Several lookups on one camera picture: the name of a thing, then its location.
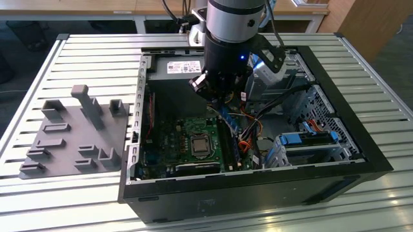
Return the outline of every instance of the green circuit board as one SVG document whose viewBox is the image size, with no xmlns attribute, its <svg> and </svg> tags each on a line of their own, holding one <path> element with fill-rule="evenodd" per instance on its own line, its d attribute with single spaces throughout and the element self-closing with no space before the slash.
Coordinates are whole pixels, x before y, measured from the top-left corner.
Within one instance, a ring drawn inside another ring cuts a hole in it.
<svg viewBox="0 0 413 232">
<path fill-rule="evenodd" d="M 240 159 L 236 141 L 226 130 L 215 117 L 160 121 L 140 159 L 141 178 L 172 177 L 178 166 L 208 163 L 219 163 L 220 172 L 250 170 L 251 160 Z"/>
<path fill-rule="evenodd" d="M 192 155 L 191 140 L 206 136 L 208 155 Z M 159 147 L 164 164 L 190 162 L 219 162 L 223 170 L 223 157 L 218 138 L 216 118 L 186 118 L 163 122 L 160 125 Z"/>
</svg>

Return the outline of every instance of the power supply label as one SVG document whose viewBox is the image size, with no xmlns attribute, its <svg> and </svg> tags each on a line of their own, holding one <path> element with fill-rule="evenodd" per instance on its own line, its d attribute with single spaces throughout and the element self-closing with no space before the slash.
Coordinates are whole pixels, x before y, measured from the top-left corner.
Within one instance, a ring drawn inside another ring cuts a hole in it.
<svg viewBox="0 0 413 232">
<path fill-rule="evenodd" d="M 167 63 L 167 73 L 200 73 L 200 62 L 171 61 Z"/>
</svg>

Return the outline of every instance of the sticker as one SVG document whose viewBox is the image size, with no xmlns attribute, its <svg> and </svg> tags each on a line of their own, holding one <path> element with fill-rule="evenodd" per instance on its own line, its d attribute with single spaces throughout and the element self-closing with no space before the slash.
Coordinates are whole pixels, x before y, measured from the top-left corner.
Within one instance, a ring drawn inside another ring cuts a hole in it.
<svg viewBox="0 0 413 232">
<path fill-rule="evenodd" d="M 246 102 L 246 92 L 240 92 L 240 100 Z"/>
<path fill-rule="evenodd" d="M 131 11 L 113 11 L 113 14 L 131 14 Z"/>
<path fill-rule="evenodd" d="M 200 73 L 200 62 L 171 61 L 167 63 L 167 73 Z"/>
<path fill-rule="evenodd" d="M 258 159 L 256 156 L 252 156 L 252 161 L 254 161 L 254 163 L 256 163 L 259 165 L 259 159 Z"/>
</svg>

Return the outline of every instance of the aluminum extrusion table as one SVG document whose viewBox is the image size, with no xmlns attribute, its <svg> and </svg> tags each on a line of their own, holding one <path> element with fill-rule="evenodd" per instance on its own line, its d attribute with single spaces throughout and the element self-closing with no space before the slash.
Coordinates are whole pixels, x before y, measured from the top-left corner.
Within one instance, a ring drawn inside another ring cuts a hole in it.
<svg viewBox="0 0 413 232">
<path fill-rule="evenodd" d="M 275 44 L 275 37 L 267 34 Z M 57 40 L 0 140 L 0 230 L 45 231 L 370 231 L 413 225 L 413 113 L 343 38 L 282 34 L 309 45 L 394 171 L 327 203 L 144 225 L 117 204 L 120 172 L 20 180 L 18 167 L 41 124 L 45 99 L 79 104 L 75 84 L 99 103 L 121 99 L 133 111 L 140 47 L 187 46 L 179 34 L 71 35 Z"/>
</svg>

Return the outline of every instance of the motherboard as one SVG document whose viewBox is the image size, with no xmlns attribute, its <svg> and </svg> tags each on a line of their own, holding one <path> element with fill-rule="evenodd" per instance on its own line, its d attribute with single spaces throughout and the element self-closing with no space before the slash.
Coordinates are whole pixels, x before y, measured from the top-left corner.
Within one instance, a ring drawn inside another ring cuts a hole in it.
<svg viewBox="0 0 413 232">
<path fill-rule="evenodd" d="M 227 126 L 215 117 L 160 121 L 147 140 L 141 168 L 144 179 L 248 169 L 236 141 L 227 141 Z"/>
</svg>

